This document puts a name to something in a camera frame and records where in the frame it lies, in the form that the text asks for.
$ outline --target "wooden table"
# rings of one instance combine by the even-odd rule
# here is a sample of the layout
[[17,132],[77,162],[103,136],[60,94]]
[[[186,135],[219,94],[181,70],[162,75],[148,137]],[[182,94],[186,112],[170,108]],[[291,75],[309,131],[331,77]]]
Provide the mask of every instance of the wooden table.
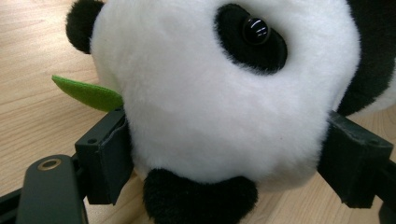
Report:
[[[22,185],[26,168],[53,154],[74,154],[74,143],[103,115],[62,93],[51,81],[60,75],[97,83],[90,55],[75,50],[64,32],[72,0],[0,1],[0,195]],[[396,143],[396,107],[355,119]],[[119,202],[88,205],[91,223],[151,223],[133,175]],[[341,204],[316,175],[303,188],[260,197],[243,223],[379,223],[381,201],[372,209]]]

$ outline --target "round hole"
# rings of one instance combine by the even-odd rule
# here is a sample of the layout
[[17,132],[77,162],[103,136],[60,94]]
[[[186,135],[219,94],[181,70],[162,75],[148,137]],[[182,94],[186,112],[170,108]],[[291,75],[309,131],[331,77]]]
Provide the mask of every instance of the round hole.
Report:
[[52,169],[58,167],[61,163],[62,163],[62,161],[60,159],[50,159],[50,160],[41,162],[38,165],[37,169],[39,171],[48,171],[48,170],[52,170]]
[[88,144],[94,144],[96,143],[98,140],[96,140],[95,138],[92,138],[90,140],[88,140]]

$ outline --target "shiny black plastic eye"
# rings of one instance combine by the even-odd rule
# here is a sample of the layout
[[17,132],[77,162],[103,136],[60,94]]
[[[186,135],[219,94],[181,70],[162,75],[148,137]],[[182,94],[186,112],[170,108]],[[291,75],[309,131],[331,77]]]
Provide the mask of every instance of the shiny black plastic eye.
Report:
[[264,20],[249,17],[245,20],[242,35],[246,42],[251,45],[264,44],[271,34],[271,28]]

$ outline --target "panda ear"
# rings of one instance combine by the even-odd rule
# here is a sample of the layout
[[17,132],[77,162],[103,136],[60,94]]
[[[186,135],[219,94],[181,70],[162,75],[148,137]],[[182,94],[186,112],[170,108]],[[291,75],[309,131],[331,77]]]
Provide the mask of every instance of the panda ear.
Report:
[[91,53],[93,25],[104,4],[97,0],[78,0],[67,14],[66,34],[76,49]]

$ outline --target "black ear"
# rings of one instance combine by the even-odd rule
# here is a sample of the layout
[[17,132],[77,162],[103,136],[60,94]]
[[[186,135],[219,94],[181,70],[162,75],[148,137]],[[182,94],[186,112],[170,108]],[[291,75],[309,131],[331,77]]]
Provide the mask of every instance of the black ear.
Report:
[[242,176],[209,185],[161,169],[148,173],[143,197],[157,224],[236,224],[254,207],[258,191]]
[[66,18],[66,34],[70,43],[84,53],[91,53],[93,25],[103,2],[97,0],[78,0]]

